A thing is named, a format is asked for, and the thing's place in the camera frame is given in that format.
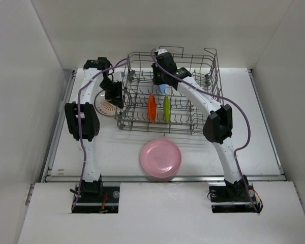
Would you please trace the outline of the white plate brown floral pattern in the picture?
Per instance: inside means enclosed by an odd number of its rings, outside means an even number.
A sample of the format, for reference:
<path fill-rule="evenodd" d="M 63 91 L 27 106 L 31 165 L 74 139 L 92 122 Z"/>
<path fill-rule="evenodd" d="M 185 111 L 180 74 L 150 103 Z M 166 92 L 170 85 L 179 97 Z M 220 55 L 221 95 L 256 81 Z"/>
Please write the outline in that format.
<path fill-rule="evenodd" d="M 125 112 L 125 110 L 129 107 L 130 98 L 129 95 L 124 93 L 123 94 L 123 102 L 124 102 L 124 108 L 120 109 L 116 105 L 113 105 L 109 103 L 105 99 L 105 92 L 101 90 L 97 93 L 94 99 L 94 108 L 97 113 L 100 115 L 106 116 L 106 117 L 114 117 L 116 114 L 119 114 L 120 112 Z"/>

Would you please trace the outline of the small orange plate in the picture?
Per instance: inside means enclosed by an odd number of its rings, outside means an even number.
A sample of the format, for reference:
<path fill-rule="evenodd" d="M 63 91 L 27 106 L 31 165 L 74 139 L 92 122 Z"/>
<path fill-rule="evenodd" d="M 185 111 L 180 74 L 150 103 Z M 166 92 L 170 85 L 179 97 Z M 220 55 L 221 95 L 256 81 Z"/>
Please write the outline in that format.
<path fill-rule="evenodd" d="M 148 113 L 149 121 L 154 123 L 156 121 L 156 114 L 157 114 L 157 104 L 155 101 L 154 94 L 150 94 L 148 97 L 147 113 Z"/>

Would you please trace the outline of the small green plate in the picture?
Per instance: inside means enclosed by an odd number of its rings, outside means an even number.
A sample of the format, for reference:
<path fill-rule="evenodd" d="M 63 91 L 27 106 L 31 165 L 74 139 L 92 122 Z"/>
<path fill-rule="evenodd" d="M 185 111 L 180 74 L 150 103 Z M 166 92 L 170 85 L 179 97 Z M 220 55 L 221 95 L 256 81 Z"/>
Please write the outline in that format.
<path fill-rule="evenodd" d="M 169 97 L 167 94 L 164 96 L 163 101 L 163 112 L 164 112 L 164 119 L 167 123 L 170 122 L 170 104 L 169 104 Z"/>

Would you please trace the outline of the pink plate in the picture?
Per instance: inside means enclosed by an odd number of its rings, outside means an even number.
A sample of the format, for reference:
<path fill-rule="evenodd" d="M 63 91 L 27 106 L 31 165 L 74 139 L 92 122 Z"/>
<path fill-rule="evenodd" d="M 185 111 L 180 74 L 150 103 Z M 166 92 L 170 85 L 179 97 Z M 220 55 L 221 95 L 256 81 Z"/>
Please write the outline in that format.
<path fill-rule="evenodd" d="M 178 146 L 165 138 L 148 142 L 140 152 L 140 164 L 144 171 L 156 178 L 169 178 L 177 174 L 181 166 Z"/>

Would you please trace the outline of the blue plate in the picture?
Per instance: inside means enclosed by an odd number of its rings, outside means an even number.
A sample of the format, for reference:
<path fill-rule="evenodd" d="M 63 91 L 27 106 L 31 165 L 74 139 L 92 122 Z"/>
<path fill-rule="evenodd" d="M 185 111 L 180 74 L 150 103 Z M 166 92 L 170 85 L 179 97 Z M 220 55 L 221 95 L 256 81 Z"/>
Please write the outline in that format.
<path fill-rule="evenodd" d="M 157 85 L 158 92 L 162 95 L 166 93 L 166 84 Z"/>

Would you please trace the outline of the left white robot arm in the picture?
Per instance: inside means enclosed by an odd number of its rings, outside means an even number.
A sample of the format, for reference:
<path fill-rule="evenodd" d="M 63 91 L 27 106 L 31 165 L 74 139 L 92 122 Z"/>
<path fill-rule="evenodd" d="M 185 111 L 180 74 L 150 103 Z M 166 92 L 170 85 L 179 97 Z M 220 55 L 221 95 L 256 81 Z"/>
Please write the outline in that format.
<path fill-rule="evenodd" d="M 110 78 L 116 68 L 126 65 L 126 58 L 112 65 L 106 57 L 86 61 L 83 71 L 84 79 L 73 102 L 65 104 L 65 115 L 69 133 L 79 143 L 83 152 L 83 165 L 78 189 L 75 194 L 80 197 L 84 192 L 91 201 L 102 199 L 104 190 L 100 186 L 101 169 L 96 162 L 95 140 L 100 131 L 100 121 L 94 107 L 98 92 L 105 92 L 105 100 L 112 106 L 123 109 L 123 85 Z"/>

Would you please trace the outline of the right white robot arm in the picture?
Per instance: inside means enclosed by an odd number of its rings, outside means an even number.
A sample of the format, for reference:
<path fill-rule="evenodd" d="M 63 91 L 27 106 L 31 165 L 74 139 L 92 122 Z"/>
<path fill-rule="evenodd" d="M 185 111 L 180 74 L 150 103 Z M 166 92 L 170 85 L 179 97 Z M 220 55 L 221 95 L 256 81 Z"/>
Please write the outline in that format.
<path fill-rule="evenodd" d="M 232 107 L 217 101 L 213 95 L 197 83 L 194 76 L 186 68 L 178 68 L 173 56 L 165 49 L 151 51 L 154 61 L 154 78 L 158 84 L 167 84 L 185 96 L 203 114 L 206 119 L 203 135 L 215 148 L 224 172 L 225 201 L 250 201 L 248 180 L 239 166 L 236 150 L 232 143 Z"/>

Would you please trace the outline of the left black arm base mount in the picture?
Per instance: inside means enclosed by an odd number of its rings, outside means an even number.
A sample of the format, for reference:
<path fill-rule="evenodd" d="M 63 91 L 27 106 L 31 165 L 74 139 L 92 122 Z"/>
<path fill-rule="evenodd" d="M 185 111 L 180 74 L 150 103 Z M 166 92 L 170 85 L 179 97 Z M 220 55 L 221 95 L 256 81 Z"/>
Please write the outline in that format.
<path fill-rule="evenodd" d="M 78 187 L 70 189 L 74 194 L 71 211 L 73 214 L 116 214 L 119 209 L 120 187 L 102 187 L 98 194 L 85 193 L 79 196 L 76 202 Z"/>

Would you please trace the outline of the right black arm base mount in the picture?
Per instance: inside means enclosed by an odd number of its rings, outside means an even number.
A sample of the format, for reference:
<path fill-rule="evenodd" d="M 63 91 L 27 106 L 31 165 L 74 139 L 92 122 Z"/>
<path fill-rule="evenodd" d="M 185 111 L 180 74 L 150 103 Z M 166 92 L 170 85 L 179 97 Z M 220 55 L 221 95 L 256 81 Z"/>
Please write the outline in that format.
<path fill-rule="evenodd" d="M 222 213 L 261 213 L 263 202 L 255 191 L 253 184 L 248 185 L 248 191 L 243 186 L 237 195 L 231 195 L 228 187 L 221 182 L 208 185 L 208 199 L 211 202 L 213 214 Z"/>

